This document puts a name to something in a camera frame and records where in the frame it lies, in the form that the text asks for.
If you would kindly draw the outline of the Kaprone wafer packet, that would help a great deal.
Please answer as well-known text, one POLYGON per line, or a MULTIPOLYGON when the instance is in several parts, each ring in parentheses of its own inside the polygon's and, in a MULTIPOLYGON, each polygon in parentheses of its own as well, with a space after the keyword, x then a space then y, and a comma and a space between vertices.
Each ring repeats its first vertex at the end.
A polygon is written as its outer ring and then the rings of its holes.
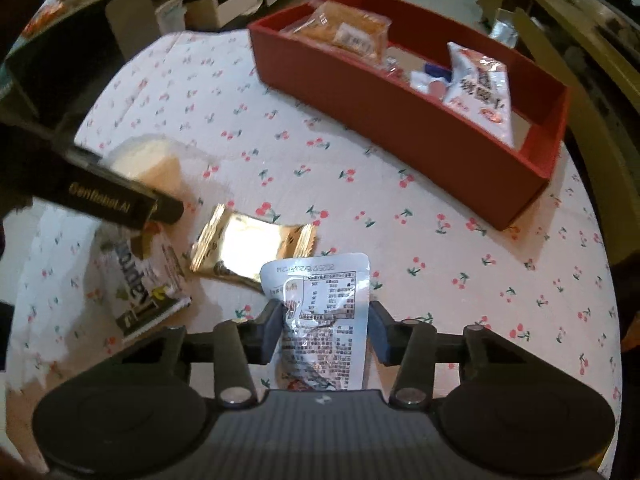
POLYGON ((160 224, 134 231, 104 223, 96 248, 106 304, 126 341, 190 306, 186 276, 160 224))

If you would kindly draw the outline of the long side table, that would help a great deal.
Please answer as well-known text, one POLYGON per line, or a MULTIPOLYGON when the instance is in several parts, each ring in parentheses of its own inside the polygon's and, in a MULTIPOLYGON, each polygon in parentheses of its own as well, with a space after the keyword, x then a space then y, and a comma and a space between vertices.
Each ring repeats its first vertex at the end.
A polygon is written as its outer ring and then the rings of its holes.
POLYGON ((4 66, 27 114, 54 125, 160 36, 153 0, 88 0, 17 40, 4 66))

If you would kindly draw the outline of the red cardboard box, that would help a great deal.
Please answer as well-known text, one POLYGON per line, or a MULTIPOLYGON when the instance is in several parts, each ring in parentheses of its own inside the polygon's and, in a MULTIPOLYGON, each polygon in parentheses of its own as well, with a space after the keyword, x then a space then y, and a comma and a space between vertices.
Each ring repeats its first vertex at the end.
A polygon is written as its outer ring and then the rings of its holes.
POLYGON ((503 62, 514 112, 529 122, 514 150, 432 96, 346 53, 285 36, 314 8, 291 6, 250 23, 259 78, 331 116, 420 171, 495 229, 510 226, 551 181, 570 92, 543 68, 442 14, 404 0, 332 0, 389 18, 390 42, 446 67, 450 41, 503 62))

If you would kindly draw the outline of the sausage packet white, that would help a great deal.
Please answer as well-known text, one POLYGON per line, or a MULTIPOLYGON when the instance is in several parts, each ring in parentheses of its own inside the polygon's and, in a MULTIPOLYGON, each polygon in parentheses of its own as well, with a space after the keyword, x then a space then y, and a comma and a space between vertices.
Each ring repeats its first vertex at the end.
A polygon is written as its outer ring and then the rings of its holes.
POLYGON ((439 100, 446 96, 450 82, 451 73, 449 70, 436 70, 435 73, 413 70, 410 74, 410 87, 413 90, 439 100))

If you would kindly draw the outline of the dark blue biscuit packet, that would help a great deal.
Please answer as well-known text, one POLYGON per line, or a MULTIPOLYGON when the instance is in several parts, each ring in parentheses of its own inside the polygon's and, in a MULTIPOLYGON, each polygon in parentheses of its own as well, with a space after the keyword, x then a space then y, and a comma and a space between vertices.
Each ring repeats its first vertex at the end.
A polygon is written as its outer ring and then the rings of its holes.
POLYGON ((446 80, 447 82, 451 81, 452 73, 449 68, 445 68, 433 63, 425 63, 424 64, 424 73, 432 78, 440 78, 446 80))

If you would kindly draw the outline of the gold foil snack packet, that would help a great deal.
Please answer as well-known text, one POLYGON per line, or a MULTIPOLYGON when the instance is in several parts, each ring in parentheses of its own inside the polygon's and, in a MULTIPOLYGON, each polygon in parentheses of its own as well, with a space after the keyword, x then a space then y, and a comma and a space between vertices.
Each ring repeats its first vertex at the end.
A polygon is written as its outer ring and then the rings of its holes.
POLYGON ((313 224, 278 226, 218 204, 191 246, 189 269, 259 290, 266 263, 310 257, 316 238, 313 224))

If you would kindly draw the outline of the white red snack pouch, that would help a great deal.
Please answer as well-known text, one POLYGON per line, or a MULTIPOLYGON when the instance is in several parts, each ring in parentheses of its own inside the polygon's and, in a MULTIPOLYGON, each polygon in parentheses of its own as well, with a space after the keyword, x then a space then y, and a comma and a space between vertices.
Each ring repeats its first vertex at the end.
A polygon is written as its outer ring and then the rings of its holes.
POLYGON ((451 82, 442 104, 514 147, 511 97, 506 66, 454 42, 448 44, 451 82))

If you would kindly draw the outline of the white storage box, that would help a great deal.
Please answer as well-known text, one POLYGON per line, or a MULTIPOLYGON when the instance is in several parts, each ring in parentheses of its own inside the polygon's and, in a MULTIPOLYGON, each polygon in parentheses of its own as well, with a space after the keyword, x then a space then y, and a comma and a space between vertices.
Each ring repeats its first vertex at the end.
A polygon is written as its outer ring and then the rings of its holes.
POLYGON ((262 0, 198 0, 186 4, 186 27, 216 32, 236 18, 257 11, 262 0))

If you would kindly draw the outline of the clear packaged white bun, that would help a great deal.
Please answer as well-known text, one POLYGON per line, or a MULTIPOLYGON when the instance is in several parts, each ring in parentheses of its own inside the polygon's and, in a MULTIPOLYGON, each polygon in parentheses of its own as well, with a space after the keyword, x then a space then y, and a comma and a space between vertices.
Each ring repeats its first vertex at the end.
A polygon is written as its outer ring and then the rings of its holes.
POLYGON ((193 143, 155 133, 130 138, 100 160, 116 174, 179 200, 198 194, 219 163, 193 143))

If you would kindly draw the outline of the red pastry packet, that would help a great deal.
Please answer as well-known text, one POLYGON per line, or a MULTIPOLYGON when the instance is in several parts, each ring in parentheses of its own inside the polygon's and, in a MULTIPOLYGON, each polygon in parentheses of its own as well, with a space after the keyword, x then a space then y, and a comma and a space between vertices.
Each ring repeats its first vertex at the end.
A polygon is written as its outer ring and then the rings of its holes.
POLYGON ((323 1, 316 4, 309 16, 283 27, 280 33, 381 66, 385 62, 390 24, 392 21, 386 16, 323 1))

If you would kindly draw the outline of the cherry print tablecloth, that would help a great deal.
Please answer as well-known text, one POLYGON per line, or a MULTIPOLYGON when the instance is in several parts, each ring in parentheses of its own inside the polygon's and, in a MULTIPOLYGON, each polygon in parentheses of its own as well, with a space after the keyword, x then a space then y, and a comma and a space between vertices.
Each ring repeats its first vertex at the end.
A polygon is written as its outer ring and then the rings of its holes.
MULTIPOLYGON (((476 324, 622 406, 620 329, 608 257, 567 150, 547 191, 504 231, 416 170, 262 84, 246 32, 173 34, 127 63, 77 130, 105 155, 142 134, 196 151, 184 166, 185 257, 217 204, 312 223, 320 255, 363 252, 371 295, 395 318, 445 333, 476 324)), ((30 420, 43 393, 117 352, 122 336, 90 255, 93 218, 36 203, 6 220, 1 292, 15 307, 6 434, 36 469, 30 420)))

